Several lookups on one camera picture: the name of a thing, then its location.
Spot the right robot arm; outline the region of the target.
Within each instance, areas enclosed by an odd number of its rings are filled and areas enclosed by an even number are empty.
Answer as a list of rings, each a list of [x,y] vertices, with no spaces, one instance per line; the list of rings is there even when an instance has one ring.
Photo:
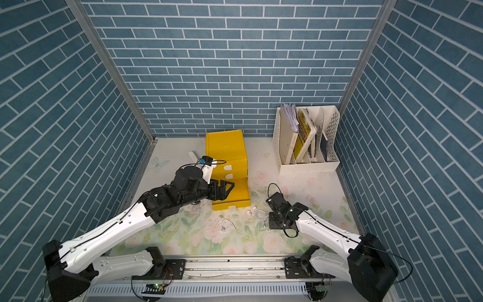
[[[382,301],[392,285],[400,280],[393,262],[396,254],[388,252],[381,241],[370,233],[358,235],[323,220],[300,203],[291,205],[280,192],[267,199],[271,211],[271,230],[294,230],[296,235],[308,235],[316,240],[300,257],[284,260],[288,279],[319,279],[306,288],[313,301],[327,294],[327,279],[339,278],[351,283],[367,301]]]

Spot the yellow drawer cabinet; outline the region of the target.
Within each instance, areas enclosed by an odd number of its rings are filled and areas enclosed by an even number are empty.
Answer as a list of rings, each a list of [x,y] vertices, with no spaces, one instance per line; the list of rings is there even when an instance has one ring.
[[[212,178],[235,184],[227,199],[212,202],[212,208],[215,211],[222,211],[231,207],[250,206],[248,157],[243,132],[231,130],[208,133],[206,135],[206,155],[221,161],[221,164],[214,168]]]

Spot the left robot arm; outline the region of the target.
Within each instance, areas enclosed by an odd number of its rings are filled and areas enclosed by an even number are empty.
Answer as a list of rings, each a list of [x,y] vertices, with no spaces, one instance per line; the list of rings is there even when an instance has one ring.
[[[153,188],[106,223],[66,242],[52,240],[42,248],[47,285],[53,301],[71,301],[90,286],[125,276],[154,279],[165,274],[166,262],[156,247],[106,257],[104,253],[137,232],[202,200],[224,201],[235,183],[211,178],[212,167],[180,167],[170,184]]]

